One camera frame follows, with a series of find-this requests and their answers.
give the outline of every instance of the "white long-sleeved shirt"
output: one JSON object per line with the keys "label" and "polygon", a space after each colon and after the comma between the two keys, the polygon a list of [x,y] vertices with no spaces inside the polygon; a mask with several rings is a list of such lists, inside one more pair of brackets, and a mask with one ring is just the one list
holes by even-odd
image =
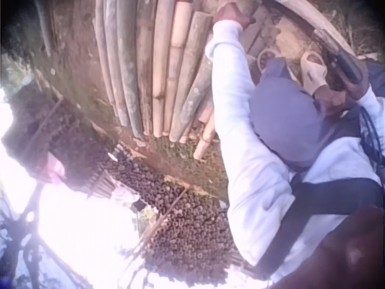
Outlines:
{"label": "white long-sleeved shirt", "polygon": [[[239,35],[242,26],[232,20],[214,25],[214,38],[206,47],[213,61],[212,91],[215,130],[229,179],[228,212],[234,242],[241,255],[255,266],[275,236],[295,197],[289,185],[293,173],[254,133],[249,118],[249,98],[255,86]],[[384,101],[369,88],[358,103],[374,120],[384,147]],[[369,178],[380,183],[360,139],[342,137],[330,143],[304,177],[321,183],[344,178]],[[326,234],[346,216],[313,216],[284,263],[272,275],[278,281],[308,258]]]}

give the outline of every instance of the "soil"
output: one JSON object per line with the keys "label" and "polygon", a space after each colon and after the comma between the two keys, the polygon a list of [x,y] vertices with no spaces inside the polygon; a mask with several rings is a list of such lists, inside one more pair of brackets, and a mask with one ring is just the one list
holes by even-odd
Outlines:
{"label": "soil", "polygon": [[[44,49],[39,19],[32,1],[23,1],[23,9],[7,19],[2,26],[3,47],[12,55],[23,58],[31,66],[41,86],[50,87],[73,102],[98,128],[114,140],[120,141],[137,152],[159,172],[170,175],[204,189],[221,199],[227,199],[227,177],[220,147],[214,143],[207,151],[204,161],[193,159],[197,141],[187,144],[172,144],[167,138],[142,139],[146,146],[140,147],[131,136],[130,130],[117,126],[117,120],[106,96],[94,35],[94,0],[51,0],[51,19],[55,35],[55,51],[50,58]],[[221,0],[195,0],[196,7],[213,12]],[[320,11],[349,39],[346,25],[341,19],[347,14],[348,6],[343,0],[311,0]],[[379,52],[383,57],[382,31],[369,20],[362,25],[358,16],[352,21],[354,47],[361,52]]]}

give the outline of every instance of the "machete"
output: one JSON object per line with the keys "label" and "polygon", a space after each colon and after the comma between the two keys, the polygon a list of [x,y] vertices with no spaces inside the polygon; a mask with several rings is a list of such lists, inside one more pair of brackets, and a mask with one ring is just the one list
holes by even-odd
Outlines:
{"label": "machete", "polygon": [[262,3],[268,8],[273,8],[281,12],[284,16],[296,23],[311,39],[320,42],[322,46],[328,50],[331,65],[333,67],[339,67],[352,83],[358,84],[362,81],[362,71],[356,65],[350,54],[347,53],[326,30],[316,29],[301,16],[275,0],[262,0]]}

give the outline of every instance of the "person in white shirt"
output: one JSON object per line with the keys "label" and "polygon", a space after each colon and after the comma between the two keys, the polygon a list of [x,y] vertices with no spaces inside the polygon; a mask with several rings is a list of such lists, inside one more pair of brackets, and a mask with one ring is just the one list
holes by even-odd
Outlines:
{"label": "person in white shirt", "polygon": [[[368,130],[347,123],[363,122],[358,114],[365,108],[382,151],[384,99],[376,98],[368,70],[360,63],[364,79],[358,85],[339,71],[355,108],[331,125],[325,126],[324,117],[318,119],[320,127],[312,126],[322,103],[276,69],[269,75],[269,66],[280,66],[280,60],[268,64],[254,85],[239,42],[251,19],[231,3],[221,8],[214,22],[206,56],[213,62],[215,130],[229,179],[230,228],[239,252],[260,279],[278,281],[299,268],[348,215],[368,205],[382,206],[381,180],[361,145],[361,134],[368,136]],[[285,102],[285,95],[304,110]],[[298,115],[304,123],[309,117],[312,125],[301,124]],[[347,129],[352,127],[358,127],[358,133]],[[317,130],[316,136],[327,135],[315,150],[303,145],[317,143],[308,137],[314,135],[312,130]]]}

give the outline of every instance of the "shirt sleeve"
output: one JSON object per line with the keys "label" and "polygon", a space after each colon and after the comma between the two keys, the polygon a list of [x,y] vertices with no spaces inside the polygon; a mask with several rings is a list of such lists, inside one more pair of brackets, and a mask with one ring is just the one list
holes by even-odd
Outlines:
{"label": "shirt sleeve", "polygon": [[[363,106],[366,111],[369,113],[375,129],[377,131],[378,137],[380,139],[381,151],[385,155],[385,115],[384,115],[384,98],[376,98],[372,87],[369,87],[368,92],[357,101],[357,103]],[[368,126],[360,116],[361,132],[367,139],[369,135]]]}
{"label": "shirt sleeve", "polygon": [[229,223],[241,255],[254,266],[270,245],[294,196],[288,168],[252,128],[248,100],[255,86],[238,41],[242,26],[223,20],[213,31],[206,55],[213,61],[215,129],[229,178]]}

